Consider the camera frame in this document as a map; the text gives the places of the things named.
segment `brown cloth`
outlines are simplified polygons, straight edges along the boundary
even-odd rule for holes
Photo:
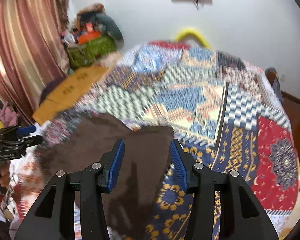
[[[171,127],[132,131],[109,114],[84,117],[70,139],[40,151],[38,159],[48,182],[58,170],[81,171],[98,162],[117,139],[124,140],[125,153],[116,188],[102,195],[106,222],[119,234],[140,239],[170,163]]]

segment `pink cloth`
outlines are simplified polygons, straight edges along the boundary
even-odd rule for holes
[[[14,126],[18,124],[19,114],[12,110],[11,106],[5,104],[0,110],[0,121],[4,127]]]

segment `wall outlet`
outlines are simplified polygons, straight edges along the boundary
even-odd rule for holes
[[[286,79],[286,75],[281,74],[280,76],[280,82],[284,82],[284,80]]]

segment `striped curtain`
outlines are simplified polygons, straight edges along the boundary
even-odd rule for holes
[[[69,68],[60,33],[67,0],[0,0],[0,98],[28,123],[42,90]]]

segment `cardboard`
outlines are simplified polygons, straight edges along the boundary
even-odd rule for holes
[[[32,115],[39,125],[52,121],[57,112],[72,107],[80,97],[88,92],[93,83],[105,77],[111,69],[102,66],[79,68],[58,85]]]

